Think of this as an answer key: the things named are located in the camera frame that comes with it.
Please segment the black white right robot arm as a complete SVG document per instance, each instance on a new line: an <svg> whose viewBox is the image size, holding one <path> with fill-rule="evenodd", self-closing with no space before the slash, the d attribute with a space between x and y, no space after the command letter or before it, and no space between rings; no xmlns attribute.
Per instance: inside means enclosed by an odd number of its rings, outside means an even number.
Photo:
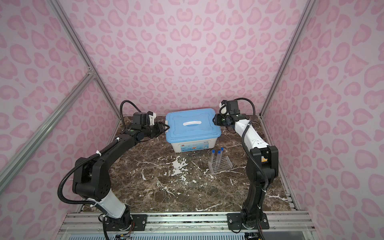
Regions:
<svg viewBox="0 0 384 240"><path fill-rule="evenodd" d="M263 204L271 183L279 176L279 150L264 141L253 127L257 118L254 103L247 98L223 100L213 123L232 128L240 137L247 156L246 174L249 191L240 212L241 223L230 230L236 234L245 229L257 229L258 240L264 240L263 227L268 226Z"/></svg>

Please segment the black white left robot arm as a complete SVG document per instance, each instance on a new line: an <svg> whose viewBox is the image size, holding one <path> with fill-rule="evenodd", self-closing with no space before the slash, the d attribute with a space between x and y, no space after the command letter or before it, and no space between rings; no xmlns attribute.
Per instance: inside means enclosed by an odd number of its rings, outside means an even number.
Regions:
<svg viewBox="0 0 384 240"><path fill-rule="evenodd" d="M63 177L57 190L59 200L65 204L90 205L100 210L104 232L108 227L120 231L134 228L129 206L122 203L112 191L110 168L137 144L157 138L170 129L166 123L156 121L155 113L142 112L131 101L121 102L121 116L126 103L137 110L132 122L127 125L122 121L121 134L110 144L88 158L79 158Z"/></svg>

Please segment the blue plastic bin lid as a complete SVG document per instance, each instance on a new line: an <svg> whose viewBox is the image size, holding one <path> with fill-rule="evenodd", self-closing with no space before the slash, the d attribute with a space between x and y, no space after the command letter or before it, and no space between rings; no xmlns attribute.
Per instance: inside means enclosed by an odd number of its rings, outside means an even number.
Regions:
<svg viewBox="0 0 384 240"><path fill-rule="evenodd" d="M222 131L213 122L216 113L214 109L197 109L173 112L166 115L166 132L169 143L182 143L215 139L221 136Z"/></svg>

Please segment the blue capped test tube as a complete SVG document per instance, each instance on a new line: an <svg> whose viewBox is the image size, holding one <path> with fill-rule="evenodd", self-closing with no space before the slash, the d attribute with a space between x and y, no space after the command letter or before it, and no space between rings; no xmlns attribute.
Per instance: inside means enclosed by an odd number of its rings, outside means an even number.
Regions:
<svg viewBox="0 0 384 240"><path fill-rule="evenodd" d="M209 162L212 169L213 169L213 162L214 162L214 158L215 158L215 152L216 152L215 150L212 150L211 159Z"/></svg>
<svg viewBox="0 0 384 240"><path fill-rule="evenodd" d="M221 149L220 149L219 152L218 152L218 154L219 154L218 163L219 163L219 164L220 164L221 161L222 161L223 152L224 152L224 148L221 147Z"/></svg>
<svg viewBox="0 0 384 240"><path fill-rule="evenodd" d="M219 150L218 153L217 153L217 157L216 157L216 168L219 167L220 163L221 163L221 158L222 158L222 151Z"/></svg>

